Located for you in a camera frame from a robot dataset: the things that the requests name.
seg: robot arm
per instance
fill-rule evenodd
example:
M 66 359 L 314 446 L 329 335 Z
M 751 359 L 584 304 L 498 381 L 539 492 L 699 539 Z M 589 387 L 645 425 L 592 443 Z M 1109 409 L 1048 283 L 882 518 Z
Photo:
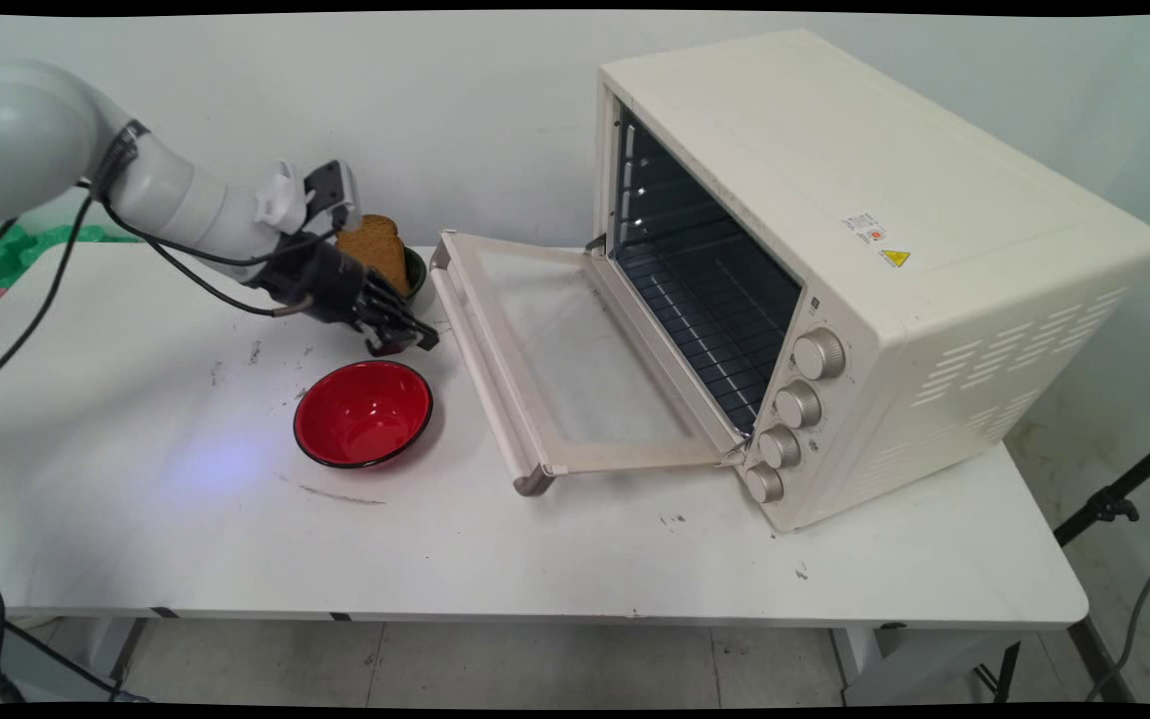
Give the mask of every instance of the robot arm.
M 79 178 L 147 238 L 237 261 L 305 245 L 254 265 L 202 261 L 284 305 L 306 306 L 323 322 L 375 336 L 377 343 L 367 342 L 371 354 L 437 343 L 437 332 L 407 313 L 378 273 L 329 243 L 306 242 L 360 222 L 347 165 L 323 165 L 301 190 L 292 167 L 278 162 L 255 194 L 175 155 L 68 71 L 34 61 L 0 67 L 0 222 L 55 199 Z

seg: dirt stain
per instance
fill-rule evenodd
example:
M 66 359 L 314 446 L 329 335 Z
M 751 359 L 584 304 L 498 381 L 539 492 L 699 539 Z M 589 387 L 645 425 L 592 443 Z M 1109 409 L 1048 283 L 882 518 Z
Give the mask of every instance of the dirt stain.
M 319 488 L 310 488 L 307 485 L 301 485 L 301 483 L 299 482 L 292 482 L 291 480 L 284 477 L 282 474 L 275 474 L 275 476 L 279 480 L 283 480 L 283 482 L 289 483 L 289 485 L 296 485 L 298 488 L 302 488 L 302 490 L 309 492 L 309 495 L 324 496 L 328 497 L 328 499 L 338 499 L 339 502 L 347 502 L 351 504 L 384 504 L 384 502 L 379 502 L 377 499 L 361 499 L 361 497 L 359 496 L 331 495 L 331 492 L 322 491 Z

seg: table leg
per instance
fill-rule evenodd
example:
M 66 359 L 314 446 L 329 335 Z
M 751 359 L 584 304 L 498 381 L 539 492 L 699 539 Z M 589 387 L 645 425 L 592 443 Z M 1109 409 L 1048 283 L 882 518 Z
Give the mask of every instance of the table leg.
M 843 659 L 845 705 L 874 706 L 903 704 L 919 693 L 961 678 L 973 666 L 995 659 L 1018 641 L 1018 633 L 957 629 L 907 632 L 903 642 L 884 656 L 880 650 L 874 651 L 876 640 L 873 629 L 834 629 L 834 638 L 836 651 Z
M 1005 656 L 1000 660 L 1000 675 L 996 678 L 995 704 L 1005 704 L 1010 701 L 1010 684 L 1014 682 L 1014 665 L 1018 664 L 1018 642 L 1005 649 Z

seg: green bowl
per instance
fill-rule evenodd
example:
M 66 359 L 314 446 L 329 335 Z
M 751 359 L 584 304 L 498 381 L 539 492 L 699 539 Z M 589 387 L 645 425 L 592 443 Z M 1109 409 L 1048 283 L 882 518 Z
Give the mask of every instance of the green bowl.
M 406 295 L 406 301 L 411 304 L 411 300 L 415 299 L 415 292 L 419 292 L 428 280 L 428 265 L 424 265 L 424 259 L 409 246 L 402 246 L 402 252 L 406 255 L 406 282 L 412 286 L 411 292 Z

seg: toaster oven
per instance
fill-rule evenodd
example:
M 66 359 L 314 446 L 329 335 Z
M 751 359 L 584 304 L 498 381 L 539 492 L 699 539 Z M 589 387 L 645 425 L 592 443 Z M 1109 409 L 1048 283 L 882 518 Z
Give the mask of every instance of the toaster oven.
M 1000 441 L 1150 262 L 1150 227 L 805 31 L 604 64 L 595 122 L 583 252 L 432 260 L 523 496 L 727 466 L 811 525 Z

